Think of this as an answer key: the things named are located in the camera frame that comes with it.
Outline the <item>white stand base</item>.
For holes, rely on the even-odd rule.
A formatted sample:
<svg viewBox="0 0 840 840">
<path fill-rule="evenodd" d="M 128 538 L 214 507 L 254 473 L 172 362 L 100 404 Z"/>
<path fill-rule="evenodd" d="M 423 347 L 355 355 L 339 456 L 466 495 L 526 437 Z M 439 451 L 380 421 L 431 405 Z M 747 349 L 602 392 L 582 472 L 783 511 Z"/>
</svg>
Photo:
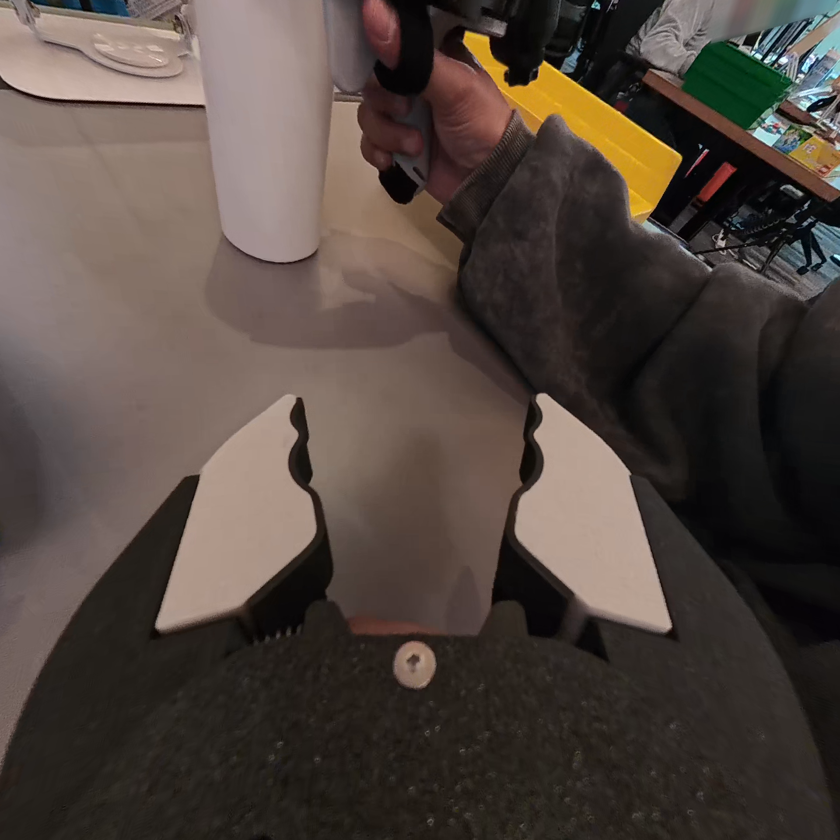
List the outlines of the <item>white stand base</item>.
<svg viewBox="0 0 840 840">
<path fill-rule="evenodd" d="M 96 42 L 169 40 L 177 45 L 171 30 L 48 7 L 40 9 L 36 24 L 39 35 L 18 19 L 11 2 L 2 2 L 1 77 L 12 89 L 58 102 L 205 106 L 197 47 L 180 57 L 181 70 L 173 77 L 139 76 L 90 57 Z"/>
</svg>

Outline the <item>background wooden desk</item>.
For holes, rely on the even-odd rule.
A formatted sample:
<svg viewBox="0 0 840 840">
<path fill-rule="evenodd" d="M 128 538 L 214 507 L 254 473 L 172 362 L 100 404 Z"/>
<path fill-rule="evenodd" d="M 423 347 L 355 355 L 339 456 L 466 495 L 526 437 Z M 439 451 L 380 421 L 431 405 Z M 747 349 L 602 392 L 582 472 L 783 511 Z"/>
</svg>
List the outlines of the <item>background wooden desk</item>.
<svg viewBox="0 0 840 840">
<path fill-rule="evenodd" d="M 683 91 L 682 79 L 657 69 L 650 69 L 643 77 L 643 84 L 726 138 L 749 158 L 761 161 L 806 192 L 829 203 L 838 199 L 838 188 L 827 179 L 808 170 L 792 155 L 770 147 L 750 131 L 740 128 L 733 121 Z"/>
</svg>

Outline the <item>yellow printed carton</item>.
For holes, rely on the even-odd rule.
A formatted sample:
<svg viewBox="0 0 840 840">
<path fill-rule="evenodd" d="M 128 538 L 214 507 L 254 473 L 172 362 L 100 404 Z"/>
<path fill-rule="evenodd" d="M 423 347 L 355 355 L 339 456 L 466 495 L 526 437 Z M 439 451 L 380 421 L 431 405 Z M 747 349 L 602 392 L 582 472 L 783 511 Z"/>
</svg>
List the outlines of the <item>yellow printed carton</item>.
<svg viewBox="0 0 840 840">
<path fill-rule="evenodd" d="M 839 166 L 838 144 L 814 134 L 804 137 L 788 156 L 824 180 Z"/>
</svg>

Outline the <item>yellow storage bin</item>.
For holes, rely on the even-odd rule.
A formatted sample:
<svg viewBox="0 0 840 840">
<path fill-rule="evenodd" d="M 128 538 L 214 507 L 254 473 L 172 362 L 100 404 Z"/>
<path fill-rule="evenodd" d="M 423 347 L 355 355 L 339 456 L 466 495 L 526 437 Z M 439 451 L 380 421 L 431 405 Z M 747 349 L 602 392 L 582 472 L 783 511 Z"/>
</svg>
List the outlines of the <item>yellow storage bin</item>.
<svg viewBox="0 0 840 840">
<path fill-rule="evenodd" d="M 510 87 L 488 37 L 467 33 L 464 42 L 531 131 L 537 132 L 550 116 L 561 117 L 621 174 L 632 218 L 643 223 L 650 217 L 679 167 L 675 150 L 550 64 L 543 63 L 537 80 L 526 87 Z"/>
</svg>

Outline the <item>person's right forearm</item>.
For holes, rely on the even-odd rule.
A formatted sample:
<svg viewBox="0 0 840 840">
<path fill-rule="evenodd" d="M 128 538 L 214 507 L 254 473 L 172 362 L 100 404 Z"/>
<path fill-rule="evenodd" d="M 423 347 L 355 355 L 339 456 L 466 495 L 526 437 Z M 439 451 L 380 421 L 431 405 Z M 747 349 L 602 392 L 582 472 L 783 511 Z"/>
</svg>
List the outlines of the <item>person's right forearm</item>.
<svg viewBox="0 0 840 840">
<path fill-rule="evenodd" d="M 838 288 L 709 268 L 628 212 L 610 162 L 515 114 L 438 219 L 470 315 L 531 388 L 711 537 L 838 565 Z"/>
</svg>

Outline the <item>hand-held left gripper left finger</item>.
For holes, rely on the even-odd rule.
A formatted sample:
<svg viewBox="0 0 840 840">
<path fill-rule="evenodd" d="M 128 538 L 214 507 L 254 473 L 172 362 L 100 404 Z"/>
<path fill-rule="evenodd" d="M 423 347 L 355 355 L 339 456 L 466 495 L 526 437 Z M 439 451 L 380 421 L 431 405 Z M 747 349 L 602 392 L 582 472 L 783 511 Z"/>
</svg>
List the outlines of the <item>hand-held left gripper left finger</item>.
<svg viewBox="0 0 840 840">
<path fill-rule="evenodd" d="M 284 395 L 205 463 L 158 634 L 235 620 L 249 636 L 291 635 L 325 599 L 332 553 L 308 442 L 302 399 Z"/>
</svg>

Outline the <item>green storage bin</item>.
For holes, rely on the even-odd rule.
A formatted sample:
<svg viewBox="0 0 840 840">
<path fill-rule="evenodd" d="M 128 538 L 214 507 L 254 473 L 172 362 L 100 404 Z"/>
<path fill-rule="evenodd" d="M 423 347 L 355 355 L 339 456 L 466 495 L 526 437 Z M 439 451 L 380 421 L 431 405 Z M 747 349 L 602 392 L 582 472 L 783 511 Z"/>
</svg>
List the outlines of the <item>green storage bin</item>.
<svg viewBox="0 0 840 840">
<path fill-rule="evenodd" d="M 744 130 L 788 96 L 792 80 L 729 42 L 709 43 L 683 76 L 682 91 Z"/>
</svg>

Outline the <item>person's right hand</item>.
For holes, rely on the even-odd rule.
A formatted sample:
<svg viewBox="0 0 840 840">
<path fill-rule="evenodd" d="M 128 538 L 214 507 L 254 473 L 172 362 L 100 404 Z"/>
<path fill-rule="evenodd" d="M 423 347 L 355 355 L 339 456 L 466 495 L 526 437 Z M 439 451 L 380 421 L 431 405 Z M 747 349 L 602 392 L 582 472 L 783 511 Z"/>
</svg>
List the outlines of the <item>person's right hand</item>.
<svg viewBox="0 0 840 840">
<path fill-rule="evenodd" d="M 403 122 L 411 104 L 382 88 L 371 76 L 357 111 L 360 150 L 366 162 L 385 172 L 396 154 L 410 158 L 429 148 L 428 194 L 447 204 L 462 183 L 491 155 L 502 139 L 512 110 L 495 82 L 451 30 L 437 50 L 422 99 L 430 109 L 433 133 L 425 143 Z"/>
</svg>

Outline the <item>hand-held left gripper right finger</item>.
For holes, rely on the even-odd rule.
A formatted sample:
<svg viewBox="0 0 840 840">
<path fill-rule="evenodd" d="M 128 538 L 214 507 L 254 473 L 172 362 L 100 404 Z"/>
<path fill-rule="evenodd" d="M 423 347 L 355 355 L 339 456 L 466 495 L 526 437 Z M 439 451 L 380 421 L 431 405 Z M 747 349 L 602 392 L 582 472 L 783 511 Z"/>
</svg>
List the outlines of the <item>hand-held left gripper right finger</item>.
<svg viewBox="0 0 840 840">
<path fill-rule="evenodd" d="M 493 605 L 519 605 L 532 637 L 573 644 L 598 621 L 670 634 L 673 620 L 630 470 L 544 393 L 530 400 L 523 444 Z"/>
</svg>

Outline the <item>white plastic bottle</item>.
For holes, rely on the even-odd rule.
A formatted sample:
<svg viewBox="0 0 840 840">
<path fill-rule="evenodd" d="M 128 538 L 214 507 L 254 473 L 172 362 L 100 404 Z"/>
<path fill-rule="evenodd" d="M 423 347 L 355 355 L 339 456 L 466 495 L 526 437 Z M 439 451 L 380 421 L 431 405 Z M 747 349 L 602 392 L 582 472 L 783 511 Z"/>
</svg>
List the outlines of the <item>white plastic bottle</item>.
<svg viewBox="0 0 840 840">
<path fill-rule="evenodd" d="M 197 1 L 220 224 L 249 256 L 319 247 L 333 84 L 322 3 Z"/>
</svg>

